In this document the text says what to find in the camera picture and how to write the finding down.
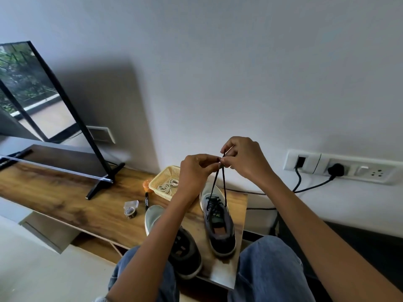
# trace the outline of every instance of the finger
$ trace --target finger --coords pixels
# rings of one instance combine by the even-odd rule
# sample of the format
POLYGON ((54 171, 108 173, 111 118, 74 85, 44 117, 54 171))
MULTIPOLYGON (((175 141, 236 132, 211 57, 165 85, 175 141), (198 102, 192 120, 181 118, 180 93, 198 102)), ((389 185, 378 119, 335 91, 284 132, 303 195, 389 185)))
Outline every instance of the finger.
POLYGON ((221 167, 221 163, 220 163, 220 162, 216 162, 216 163, 210 164, 209 166, 206 166, 206 167, 204 168, 204 171, 205 171, 208 175, 210 175, 210 174, 212 174, 212 173, 218 171, 218 170, 220 169, 220 167, 221 167))
POLYGON ((228 151, 232 146, 238 145, 239 144, 239 139, 241 137, 232 137, 230 138, 227 143, 224 144, 224 146, 221 148, 221 153, 223 154, 224 152, 228 151))
POLYGON ((235 159, 235 157, 222 157, 220 161, 225 167, 229 167, 232 166, 232 164, 235 162, 235 159))
POLYGON ((216 163, 220 161, 220 157, 208 155, 208 154, 198 154, 194 155, 196 160, 199 162, 201 167, 206 167, 212 163, 216 163))
POLYGON ((235 157, 238 153, 238 147, 236 145, 232 146, 230 150, 225 153, 226 157, 235 157))

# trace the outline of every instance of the orange object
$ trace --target orange object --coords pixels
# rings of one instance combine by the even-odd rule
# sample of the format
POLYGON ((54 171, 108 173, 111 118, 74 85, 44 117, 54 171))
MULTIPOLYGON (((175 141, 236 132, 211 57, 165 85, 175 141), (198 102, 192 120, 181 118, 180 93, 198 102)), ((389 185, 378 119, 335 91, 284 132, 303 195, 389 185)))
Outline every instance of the orange object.
POLYGON ((152 193, 152 192, 153 192, 153 190, 148 187, 148 185, 149 185, 149 183, 151 182, 151 180, 152 180, 152 179, 147 179, 147 180, 145 180, 145 181, 143 182, 143 188, 144 188, 144 191, 145 191, 146 193, 152 193))

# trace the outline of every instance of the wooden table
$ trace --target wooden table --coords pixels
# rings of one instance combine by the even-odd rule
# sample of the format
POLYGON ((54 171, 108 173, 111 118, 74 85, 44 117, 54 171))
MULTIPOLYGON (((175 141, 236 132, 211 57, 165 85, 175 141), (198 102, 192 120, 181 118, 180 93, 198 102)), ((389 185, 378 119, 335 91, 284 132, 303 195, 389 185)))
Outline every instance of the wooden table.
MULTIPOLYGON (((85 196, 95 180, 17 163, 0 171, 0 197, 54 218, 92 236, 110 242, 121 254, 122 250, 140 245, 146 238, 144 230, 144 190, 142 183, 154 175, 124 168, 116 176, 116 183, 96 194, 92 200, 85 196), (123 214, 126 201, 140 200, 137 216, 128 219, 123 214)), ((203 279, 233 289, 242 242, 247 196, 227 192, 228 207, 234 221, 237 247, 231 259, 217 259, 211 252, 204 229, 199 202, 195 201, 182 222, 193 236, 200 250, 204 267, 203 279)), ((169 201, 150 195, 150 205, 167 207, 169 201)))

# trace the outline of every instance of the hand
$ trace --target hand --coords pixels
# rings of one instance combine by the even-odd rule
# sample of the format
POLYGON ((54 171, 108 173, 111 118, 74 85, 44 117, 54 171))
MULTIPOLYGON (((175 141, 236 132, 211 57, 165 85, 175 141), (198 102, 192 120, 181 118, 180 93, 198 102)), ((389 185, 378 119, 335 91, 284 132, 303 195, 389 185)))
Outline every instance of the hand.
POLYGON ((217 156, 198 154, 187 156, 181 162, 181 173, 177 194, 193 200, 204 188, 207 177, 220 169, 220 158, 217 156))
POLYGON ((256 180, 267 173, 273 173, 269 163, 264 157, 259 143, 250 138, 232 137, 221 148, 225 157, 221 163, 225 167, 235 169, 239 175, 256 184, 256 180))

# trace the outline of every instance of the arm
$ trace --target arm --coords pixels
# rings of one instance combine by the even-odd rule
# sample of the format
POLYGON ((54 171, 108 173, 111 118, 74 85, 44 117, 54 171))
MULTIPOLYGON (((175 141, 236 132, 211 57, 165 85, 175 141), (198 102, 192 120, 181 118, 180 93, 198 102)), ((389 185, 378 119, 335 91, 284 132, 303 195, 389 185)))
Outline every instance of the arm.
POLYGON ((207 177, 219 169, 218 161, 218 157, 203 154, 187 156, 182 161, 178 191, 108 292, 108 301, 154 302, 157 299, 158 287, 178 228, 207 177))
POLYGON ((272 171, 259 144, 232 137, 221 159, 266 193, 333 301, 403 301, 403 294, 308 208, 272 171))

